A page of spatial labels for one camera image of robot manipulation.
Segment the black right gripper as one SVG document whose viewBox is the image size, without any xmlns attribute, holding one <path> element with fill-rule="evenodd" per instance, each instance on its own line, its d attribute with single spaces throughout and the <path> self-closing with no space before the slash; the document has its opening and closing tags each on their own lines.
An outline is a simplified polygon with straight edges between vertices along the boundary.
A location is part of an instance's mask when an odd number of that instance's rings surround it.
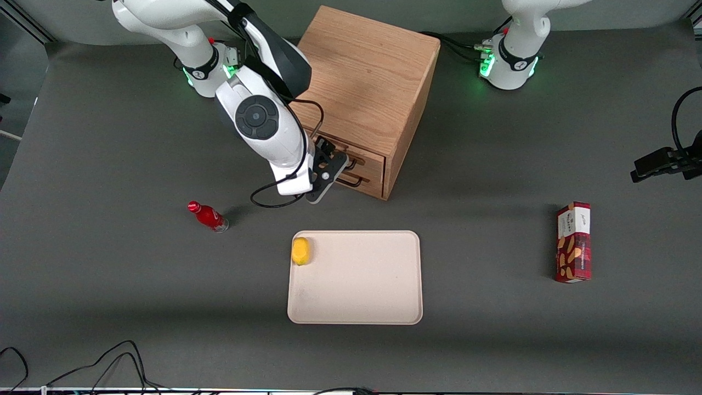
<svg viewBox="0 0 702 395">
<path fill-rule="evenodd" d="M 318 204 L 348 165 L 347 154 L 335 154 L 336 146 L 324 137 L 315 141 L 313 189 L 305 194 L 309 204 Z"/>
</svg>

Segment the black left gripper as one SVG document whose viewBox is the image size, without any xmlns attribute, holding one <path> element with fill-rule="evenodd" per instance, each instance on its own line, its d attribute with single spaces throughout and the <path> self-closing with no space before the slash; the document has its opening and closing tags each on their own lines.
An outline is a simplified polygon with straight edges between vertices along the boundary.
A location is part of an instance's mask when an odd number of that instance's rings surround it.
<svg viewBox="0 0 702 395">
<path fill-rule="evenodd" d="M 671 147 L 663 147 L 642 158 L 635 160 L 635 168 L 630 172 L 632 182 L 639 183 L 647 178 L 664 174 L 682 173 L 685 180 L 692 180 L 701 175 L 701 134 L 695 135 L 692 145 L 683 148 L 675 131 L 676 151 Z"/>
</svg>

